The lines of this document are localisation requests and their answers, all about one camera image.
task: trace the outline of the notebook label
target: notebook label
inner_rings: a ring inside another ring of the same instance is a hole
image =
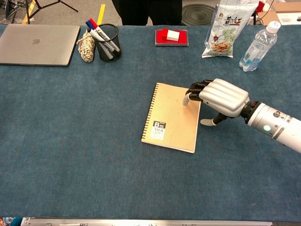
[[[163,140],[164,133],[165,133],[165,122],[161,121],[154,121],[154,124],[152,125],[152,130],[150,137],[157,140]]]

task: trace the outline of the black mesh pen cup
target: black mesh pen cup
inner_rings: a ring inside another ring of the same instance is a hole
[[[103,40],[95,40],[99,57],[104,62],[117,61],[121,56],[121,49],[118,40],[118,28],[112,24],[102,24],[96,31]]]

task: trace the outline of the yellow tape line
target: yellow tape line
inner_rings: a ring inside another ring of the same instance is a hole
[[[33,7],[34,7],[35,1],[33,0],[31,5],[28,8],[28,14],[30,15],[32,13]],[[22,24],[27,24],[27,14],[25,15]]]
[[[105,4],[102,4],[100,6],[100,11],[98,15],[97,25],[101,25],[103,21],[103,13],[104,13]]]

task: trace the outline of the silver laptop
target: silver laptop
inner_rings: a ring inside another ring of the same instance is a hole
[[[0,37],[0,64],[68,66],[80,26],[9,24]]]

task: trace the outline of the apple logo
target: apple logo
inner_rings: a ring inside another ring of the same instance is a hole
[[[39,39],[34,39],[32,40],[32,44],[33,45],[36,45],[36,44],[39,44],[40,43],[40,40]]]

